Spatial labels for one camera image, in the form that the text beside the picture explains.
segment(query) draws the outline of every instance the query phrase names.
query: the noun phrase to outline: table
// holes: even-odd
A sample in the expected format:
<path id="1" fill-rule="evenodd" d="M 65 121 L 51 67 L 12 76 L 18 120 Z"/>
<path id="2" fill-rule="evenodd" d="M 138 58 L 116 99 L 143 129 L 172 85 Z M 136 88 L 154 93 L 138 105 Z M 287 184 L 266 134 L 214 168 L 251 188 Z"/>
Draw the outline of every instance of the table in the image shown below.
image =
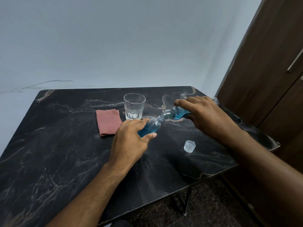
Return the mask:
<path id="1" fill-rule="evenodd" d="M 40 91 L 0 158 L 0 225 L 44 226 L 108 161 L 113 136 L 100 137 L 95 110 L 117 109 L 123 96 L 146 97 L 143 118 L 172 108 L 175 99 L 204 96 L 194 87 Z M 220 106 L 268 150 L 279 144 Z M 117 187 L 101 224 L 237 165 L 218 142 L 188 119 L 164 121 L 158 136 Z M 184 151 L 186 140 L 196 143 Z"/>

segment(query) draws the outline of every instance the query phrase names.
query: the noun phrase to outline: bottle with blue liquid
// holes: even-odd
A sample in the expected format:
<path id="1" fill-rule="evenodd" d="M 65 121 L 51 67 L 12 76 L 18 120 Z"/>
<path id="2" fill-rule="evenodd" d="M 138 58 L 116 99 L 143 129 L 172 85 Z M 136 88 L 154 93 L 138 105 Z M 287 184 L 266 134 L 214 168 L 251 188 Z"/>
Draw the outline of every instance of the bottle with blue liquid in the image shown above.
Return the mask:
<path id="1" fill-rule="evenodd" d="M 217 98 L 212 98 L 212 100 L 219 105 Z M 167 109 L 162 111 L 161 115 L 157 118 L 151 118 L 145 125 L 145 127 L 138 131 L 138 135 L 142 138 L 143 136 L 156 132 L 161 127 L 161 122 L 165 119 L 181 119 L 190 114 L 190 111 L 185 110 L 181 107 L 173 107 L 172 109 Z"/>

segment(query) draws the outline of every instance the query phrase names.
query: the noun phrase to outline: door handle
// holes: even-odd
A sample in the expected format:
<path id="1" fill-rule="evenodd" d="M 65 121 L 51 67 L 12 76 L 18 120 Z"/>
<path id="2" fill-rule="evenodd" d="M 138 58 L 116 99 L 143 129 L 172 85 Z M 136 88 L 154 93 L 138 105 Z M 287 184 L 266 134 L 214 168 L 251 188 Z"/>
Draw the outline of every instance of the door handle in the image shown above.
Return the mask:
<path id="1" fill-rule="evenodd" d="M 294 61 L 291 63 L 291 65 L 288 67 L 287 72 L 291 72 L 290 69 L 292 68 L 292 66 L 296 63 L 297 59 L 301 56 L 301 54 L 303 53 L 303 49 L 301 50 L 301 52 L 299 52 L 299 54 L 297 55 L 297 57 L 294 59 Z"/>

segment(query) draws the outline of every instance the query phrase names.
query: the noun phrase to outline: wall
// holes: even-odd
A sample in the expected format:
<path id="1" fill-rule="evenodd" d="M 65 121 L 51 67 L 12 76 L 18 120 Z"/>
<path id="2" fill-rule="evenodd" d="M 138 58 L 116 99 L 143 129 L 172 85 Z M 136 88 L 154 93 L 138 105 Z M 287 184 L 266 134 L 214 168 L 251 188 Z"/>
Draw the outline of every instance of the wall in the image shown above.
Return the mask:
<path id="1" fill-rule="evenodd" d="M 42 89 L 214 96 L 260 1 L 0 0 L 0 154 Z"/>

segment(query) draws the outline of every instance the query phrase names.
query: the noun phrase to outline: folded pink cloth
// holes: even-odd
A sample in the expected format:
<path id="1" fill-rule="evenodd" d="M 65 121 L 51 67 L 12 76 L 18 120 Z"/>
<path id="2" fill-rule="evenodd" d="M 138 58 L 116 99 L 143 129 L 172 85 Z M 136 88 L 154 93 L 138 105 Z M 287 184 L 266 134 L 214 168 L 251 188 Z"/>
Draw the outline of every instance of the folded pink cloth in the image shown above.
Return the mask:
<path id="1" fill-rule="evenodd" d="M 96 110 L 97 123 L 100 136 L 115 134 L 122 123 L 119 111 L 112 110 Z"/>

